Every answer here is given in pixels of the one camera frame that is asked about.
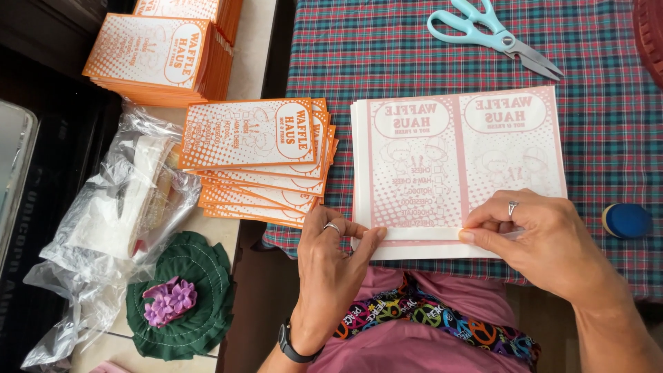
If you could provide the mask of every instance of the ring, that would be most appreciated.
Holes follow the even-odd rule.
[[[338,227],[336,226],[336,224],[334,224],[334,223],[332,223],[332,222],[328,222],[327,225],[325,225],[325,226],[322,228],[322,230],[325,230],[325,229],[327,229],[327,228],[329,228],[329,227],[332,227],[332,228],[336,229],[336,232],[338,232],[338,234],[341,234],[341,230],[338,229]]]
[[[513,214],[513,209],[518,206],[518,201],[517,200],[512,200],[509,201],[509,218],[511,217],[511,214]]]

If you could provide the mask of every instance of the black watch strap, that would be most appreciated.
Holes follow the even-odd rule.
[[[286,322],[281,325],[281,329],[278,331],[278,345],[281,347],[281,351],[289,359],[300,364],[315,361],[325,348],[325,346],[321,347],[321,349],[311,356],[302,356],[298,354],[290,345],[290,317],[286,319]]]

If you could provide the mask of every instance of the light blue scissors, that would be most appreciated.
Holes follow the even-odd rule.
[[[511,57],[512,60],[516,58],[517,54],[520,56],[520,63],[522,63],[523,66],[547,78],[557,81],[559,80],[559,77],[550,71],[564,76],[562,71],[560,71],[560,69],[558,69],[552,62],[543,57],[539,52],[531,49],[527,44],[516,39],[512,33],[508,32],[507,29],[502,26],[495,16],[493,4],[490,0],[481,1],[483,2],[483,7],[486,9],[486,13],[479,12],[479,10],[477,10],[472,4],[468,3],[467,0],[452,0],[454,7],[458,8],[468,19],[462,19],[447,11],[436,11],[428,17],[428,30],[434,37],[442,41],[487,46],[499,52],[504,52],[504,54]],[[432,21],[434,19],[451,26],[456,30],[463,31],[466,35],[460,37],[445,35],[433,27]],[[477,30],[477,28],[474,27],[475,23],[481,23],[488,27],[493,32],[493,35],[487,35]]]

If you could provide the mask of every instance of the blue cap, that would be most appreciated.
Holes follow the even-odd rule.
[[[619,238],[644,236],[652,227],[652,216],[639,204],[616,203],[608,206],[601,217],[608,233]]]

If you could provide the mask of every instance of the pink shirt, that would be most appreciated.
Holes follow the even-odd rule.
[[[492,281],[410,272],[421,289],[446,305],[481,321],[514,327],[505,286]],[[369,267],[355,300],[368,299],[402,284],[402,271]],[[428,325],[388,321],[350,340],[331,338],[309,368],[315,372],[529,372],[527,363],[470,346]]]

